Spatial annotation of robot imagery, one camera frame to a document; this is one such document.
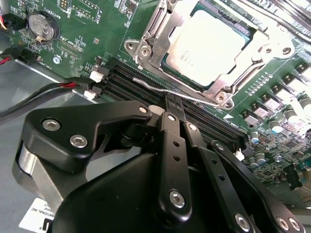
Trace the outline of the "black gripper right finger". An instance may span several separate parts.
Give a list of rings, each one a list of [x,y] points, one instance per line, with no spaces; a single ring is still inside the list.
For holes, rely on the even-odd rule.
[[[206,144],[198,127],[186,121],[183,102],[174,99],[186,142],[206,173],[223,217],[223,233],[304,233],[303,224],[220,141]]]

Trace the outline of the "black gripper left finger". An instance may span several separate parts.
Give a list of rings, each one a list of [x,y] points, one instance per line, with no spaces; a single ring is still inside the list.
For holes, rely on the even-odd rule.
[[[174,99],[168,97],[153,107],[132,100],[34,110],[22,129],[17,181],[40,194],[55,216],[77,188],[151,153],[159,156],[162,177],[178,197],[188,190],[173,177],[173,171],[188,165],[182,129]]]

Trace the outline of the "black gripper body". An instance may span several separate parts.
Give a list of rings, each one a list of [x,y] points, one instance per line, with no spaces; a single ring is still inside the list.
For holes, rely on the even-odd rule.
[[[187,150],[188,165],[173,171],[187,191],[159,169],[159,156],[143,154],[82,185],[58,208],[51,233],[230,233],[232,212],[220,187],[228,178],[220,159],[205,147]]]

